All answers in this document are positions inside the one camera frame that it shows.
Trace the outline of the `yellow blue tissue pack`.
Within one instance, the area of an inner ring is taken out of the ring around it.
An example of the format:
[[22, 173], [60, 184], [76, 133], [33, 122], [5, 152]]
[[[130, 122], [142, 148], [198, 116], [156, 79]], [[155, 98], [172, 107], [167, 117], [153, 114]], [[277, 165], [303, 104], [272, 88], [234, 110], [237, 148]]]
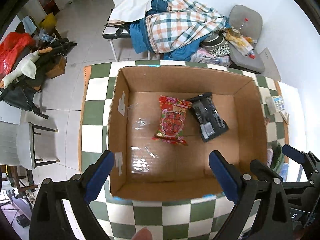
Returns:
[[266, 99], [266, 104], [268, 107], [268, 112], [271, 115], [282, 112], [285, 110], [284, 100], [281, 95], [268, 96]]

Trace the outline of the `yellow bag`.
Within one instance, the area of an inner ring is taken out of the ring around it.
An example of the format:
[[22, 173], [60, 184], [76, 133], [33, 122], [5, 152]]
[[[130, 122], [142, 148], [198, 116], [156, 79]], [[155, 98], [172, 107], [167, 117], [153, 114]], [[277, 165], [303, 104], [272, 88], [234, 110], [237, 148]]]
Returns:
[[56, 27], [57, 19], [54, 14], [51, 12], [48, 14], [41, 22], [40, 27], [46, 31], [50, 31]]

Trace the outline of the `black wipes packet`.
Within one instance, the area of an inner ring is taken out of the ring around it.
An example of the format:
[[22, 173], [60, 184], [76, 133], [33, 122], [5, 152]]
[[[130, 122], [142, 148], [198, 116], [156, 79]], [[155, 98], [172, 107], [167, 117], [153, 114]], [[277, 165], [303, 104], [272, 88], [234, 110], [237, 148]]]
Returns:
[[213, 140], [229, 130], [213, 103], [212, 92], [200, 94], [187, 101], [192, 104], [190, 110], [200, 125], [203, 142]]

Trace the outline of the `grey padded chair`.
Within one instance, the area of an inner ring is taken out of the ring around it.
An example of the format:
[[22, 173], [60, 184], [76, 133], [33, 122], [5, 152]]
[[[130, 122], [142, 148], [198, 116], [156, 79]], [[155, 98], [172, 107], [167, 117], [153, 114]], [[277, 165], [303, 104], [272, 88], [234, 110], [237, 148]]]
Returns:
[[229, 14], [229, 24], [232, 28], [226, 39], [233, 66], [255, 74], [262, 73], [265, 67], [255, 51], [263, 27], [261, 15], [244, 5], [235, 5]]

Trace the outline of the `white red small box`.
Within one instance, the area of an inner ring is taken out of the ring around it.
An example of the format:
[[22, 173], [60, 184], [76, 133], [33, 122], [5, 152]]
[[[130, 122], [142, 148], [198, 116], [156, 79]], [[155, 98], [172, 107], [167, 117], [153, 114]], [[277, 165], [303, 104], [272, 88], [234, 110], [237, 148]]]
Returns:
[[290, 116], [289, 113], [287, 113], [285, 110], [282, 110], [279, 113], [280, 113], [281, 117], [283, 118], [283, 120], [285, 121], [285, 123], [287, 125], [289, 125], [289, 116]]

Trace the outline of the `small cardboard box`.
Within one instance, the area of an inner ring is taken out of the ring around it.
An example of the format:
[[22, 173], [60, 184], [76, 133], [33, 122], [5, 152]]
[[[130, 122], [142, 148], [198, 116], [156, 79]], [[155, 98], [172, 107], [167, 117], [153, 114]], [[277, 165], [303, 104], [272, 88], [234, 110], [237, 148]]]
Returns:
[[63, 56], [55, 58], [54, 62], [50, 62], [46, 66], [46, 77], [53, 79], [65, 74], [67, 59]]

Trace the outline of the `light blue tissue pack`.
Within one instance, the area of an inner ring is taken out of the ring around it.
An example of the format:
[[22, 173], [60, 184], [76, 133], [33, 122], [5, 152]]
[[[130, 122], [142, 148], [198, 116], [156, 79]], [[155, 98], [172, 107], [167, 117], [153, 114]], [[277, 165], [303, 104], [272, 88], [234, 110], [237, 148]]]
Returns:
[[289, 169], [289, 164], [288, 163], [282, 163], [279, 175], [281, 176], [283, 181], [287, 180], [288, 169]]

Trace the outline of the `purple cloth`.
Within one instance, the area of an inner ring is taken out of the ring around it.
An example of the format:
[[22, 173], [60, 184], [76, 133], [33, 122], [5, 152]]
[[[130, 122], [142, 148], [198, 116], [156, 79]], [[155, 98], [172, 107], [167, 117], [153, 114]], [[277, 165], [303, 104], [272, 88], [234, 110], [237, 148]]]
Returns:
[[273, 158], [273, 150], [272, 148], [267, 148], [267, 159], [266, 159], [266, 165], [268, 167], [271, 167], [272, 164], [272, 158]]

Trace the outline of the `red plastic bag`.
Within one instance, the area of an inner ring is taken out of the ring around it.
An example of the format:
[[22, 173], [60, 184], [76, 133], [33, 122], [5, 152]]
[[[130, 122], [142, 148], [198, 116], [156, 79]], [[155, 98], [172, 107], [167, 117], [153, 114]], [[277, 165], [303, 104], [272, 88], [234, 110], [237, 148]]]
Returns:
[[35, 40], [28, 33], [10, 32], [0, 45], [1, 79], [9, 74], [16, 59], [25, 47], [34, 46]]

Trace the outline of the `green packet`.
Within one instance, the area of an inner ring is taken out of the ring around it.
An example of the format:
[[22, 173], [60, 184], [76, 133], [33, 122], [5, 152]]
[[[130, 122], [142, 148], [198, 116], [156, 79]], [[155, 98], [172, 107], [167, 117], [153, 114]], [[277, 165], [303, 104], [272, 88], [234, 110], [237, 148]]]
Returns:
[[270, 168], [277, 174], [280, 174], [281, 166], [285, 160], [285, 156], [282, 153], [281, 144], [280, 143], [273, 144], [272, 151], [273, 151], [273, 156], [272, 156]]

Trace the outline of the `red floral wet wipes pack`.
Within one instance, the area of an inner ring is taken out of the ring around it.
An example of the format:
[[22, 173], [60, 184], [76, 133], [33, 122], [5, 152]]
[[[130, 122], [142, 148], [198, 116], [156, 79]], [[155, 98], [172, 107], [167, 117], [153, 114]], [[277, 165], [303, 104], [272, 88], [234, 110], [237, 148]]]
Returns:
[[161, 117], [157, 131], [152, 140], [160, 140], [169, 144], [187, 146], [182, 136], [187, 111], [191, 109], [192, 103], [169, 96], [160, 96], [159, 105]]

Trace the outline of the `snack bag on chair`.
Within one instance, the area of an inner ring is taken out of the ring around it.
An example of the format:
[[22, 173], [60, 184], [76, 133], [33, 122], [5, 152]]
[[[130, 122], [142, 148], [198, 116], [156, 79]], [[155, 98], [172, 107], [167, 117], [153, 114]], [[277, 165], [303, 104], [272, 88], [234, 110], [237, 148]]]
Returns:
[[245, 56], [248, 55], [252, 50], [252, 45], [241, 35], [240, 31], [231, 28], [223, 33], [225, 39], [232, 44], [237, 51]]

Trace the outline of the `black stroller frame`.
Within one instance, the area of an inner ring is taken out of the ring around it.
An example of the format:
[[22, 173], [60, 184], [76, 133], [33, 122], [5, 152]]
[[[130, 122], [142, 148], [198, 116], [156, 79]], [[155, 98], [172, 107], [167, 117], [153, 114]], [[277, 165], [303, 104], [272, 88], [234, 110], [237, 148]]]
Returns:
[[[42, 92], [46, 77], [46, 66], [50, 62], [54, 62], [58, 56], [63, 56], [67, 59], [67, 54], [78, 44], [74, 41], [70, 41], [67, 38], [55, 40], [48, 47], [52, 47], [52, 51], [49, 53], [41, 54], [40, 58], [35, 62], [36, 65], [36, 76], [35, 79], [31, 79], [25, 75], [21, 75], [15, 79], [7, 88], [1, 88], [1, 101], [6, 104], [19, 108], [24, 111], [33, 112], [34, 114], [48, 119], [48, 116], [42, 113], [39, 107], [34, 103], [34, 96], [36, 93]], [[35, 51], [26, 50], [22, 53], [22, 56], [18, 59], [15, 64], [18, 63], [29, 53]]]

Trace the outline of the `white cloth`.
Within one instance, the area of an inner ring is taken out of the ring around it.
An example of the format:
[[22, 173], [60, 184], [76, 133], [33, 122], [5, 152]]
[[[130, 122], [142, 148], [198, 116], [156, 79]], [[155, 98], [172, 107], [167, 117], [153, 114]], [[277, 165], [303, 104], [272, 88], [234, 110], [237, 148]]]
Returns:
[[112, 0], [113, 8], [108, 26], [121, 25], [135, 22], [145, 17], [145, 13], [151, 9], [151, 0]]

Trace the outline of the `white plush goose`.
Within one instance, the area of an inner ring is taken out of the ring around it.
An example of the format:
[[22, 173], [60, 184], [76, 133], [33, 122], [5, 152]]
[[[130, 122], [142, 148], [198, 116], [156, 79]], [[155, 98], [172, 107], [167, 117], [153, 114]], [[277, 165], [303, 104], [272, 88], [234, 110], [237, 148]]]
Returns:
[[17, 79], [21, 75], [25, 75], [34, 80], [37, 70], [35, 62], [40, 58], [41, 54], [49, 53], [52, 50], [52, 47], [48, 47], [26, 55], [18, 63], [15, 70], [3, 77], [1, 81], [1, 88], [7, 88], [15, 79]]

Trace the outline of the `plastic bottle red cap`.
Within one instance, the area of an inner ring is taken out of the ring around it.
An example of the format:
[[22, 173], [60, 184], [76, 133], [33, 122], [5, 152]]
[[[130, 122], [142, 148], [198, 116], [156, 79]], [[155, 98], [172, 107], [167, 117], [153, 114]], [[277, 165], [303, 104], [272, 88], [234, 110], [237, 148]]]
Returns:
[[239, 31], [242, 30], [242, 28], [245, 26], [245, 24], [248, 22], [248, 18], [245, 18], [243, 23], [241, 24], [240, 28], [239, 28]]

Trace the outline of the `green white checkered tablecloth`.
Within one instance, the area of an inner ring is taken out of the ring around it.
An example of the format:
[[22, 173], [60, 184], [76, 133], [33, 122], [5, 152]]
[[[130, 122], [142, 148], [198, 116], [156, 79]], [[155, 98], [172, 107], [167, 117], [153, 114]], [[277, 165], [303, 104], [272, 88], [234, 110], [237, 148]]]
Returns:
[[[94, 64], [83, 68], [84, 98], [78, 142], [79, 170], [94, 163], [108, 146], [107, 119], [116, 75], [123, 67], [187, 66], [191, 62], [137, 60]], [[154, 239], [212, 239], [232, 204], [221, 194], [173, 202], [141, 202], [114, 197], [105, 183], [91, 208], [112, 239], [128, 239], [148, 227]]]

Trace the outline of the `grey chair left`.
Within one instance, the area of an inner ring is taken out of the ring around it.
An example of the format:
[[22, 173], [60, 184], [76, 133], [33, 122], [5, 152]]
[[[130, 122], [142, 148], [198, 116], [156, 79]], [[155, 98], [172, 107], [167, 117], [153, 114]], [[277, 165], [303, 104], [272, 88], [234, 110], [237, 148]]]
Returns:
[[34, 136], [37, 133], [35, 129], [58, 132], [56, 129], [35, 125], [31, 122], [20, 125], [1, 122], [2, 165], [21, 166], [27, 170], [34, 170], [36, 167], [59, 162], [59, 159], [43, 161], [41, 158], [36, 158]]

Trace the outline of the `plaid blanket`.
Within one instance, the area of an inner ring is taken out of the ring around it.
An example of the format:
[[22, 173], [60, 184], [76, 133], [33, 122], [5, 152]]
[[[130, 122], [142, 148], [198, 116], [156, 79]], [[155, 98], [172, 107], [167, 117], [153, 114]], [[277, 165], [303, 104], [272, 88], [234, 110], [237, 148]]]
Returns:
[[130, 24], [137, 53], [162, 54], [165, 60], [189, 61], [210, 34], [229, 27], [228, 18], [192, 0], [151, 0], [143, 19]]

